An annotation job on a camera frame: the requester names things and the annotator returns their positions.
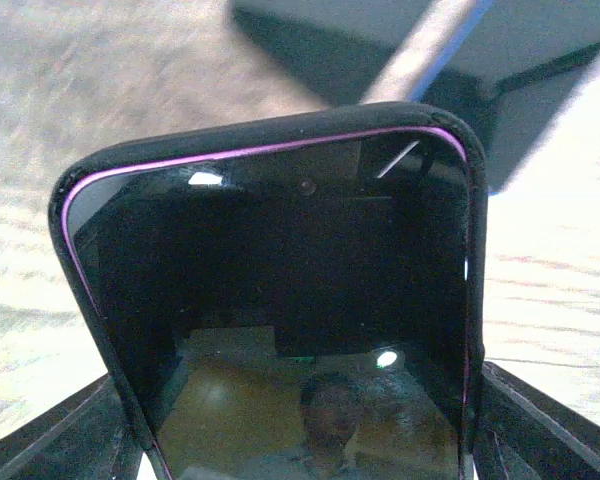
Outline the blue edged black phone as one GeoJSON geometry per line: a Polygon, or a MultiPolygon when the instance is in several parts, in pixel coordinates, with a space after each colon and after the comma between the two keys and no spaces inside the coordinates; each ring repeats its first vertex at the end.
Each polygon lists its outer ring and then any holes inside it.
{"type": "Polygon", "coordinates": [[[600,1],[478,1],[410,99],[463,119],[501,191],[600,54],[600,1]]]}

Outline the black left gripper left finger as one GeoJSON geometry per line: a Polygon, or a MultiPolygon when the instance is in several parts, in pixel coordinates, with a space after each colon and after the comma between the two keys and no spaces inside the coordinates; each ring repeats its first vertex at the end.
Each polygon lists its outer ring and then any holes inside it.
{"type": "Polygon", "coordinates": [[[0,439],[0,479],[135,479],[141,459],[108,374],[0,439]]]}

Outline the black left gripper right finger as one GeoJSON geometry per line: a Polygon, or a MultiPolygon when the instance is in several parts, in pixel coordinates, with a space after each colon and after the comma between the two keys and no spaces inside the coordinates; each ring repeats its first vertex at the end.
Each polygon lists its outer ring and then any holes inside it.
{"type": "Polygon", "coordinates": [[[600,479],[600,426],[500,366],[482,370],[480,479],[600,479]]]}

